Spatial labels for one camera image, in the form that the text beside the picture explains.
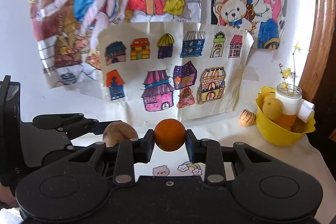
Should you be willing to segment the left hand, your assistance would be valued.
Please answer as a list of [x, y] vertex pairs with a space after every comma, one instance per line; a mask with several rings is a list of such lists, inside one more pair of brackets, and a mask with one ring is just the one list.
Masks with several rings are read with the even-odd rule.
[[13, 207], [18, 207], [17, 200], [9, 187], [0, 184], [0, 209], [11, 209]]

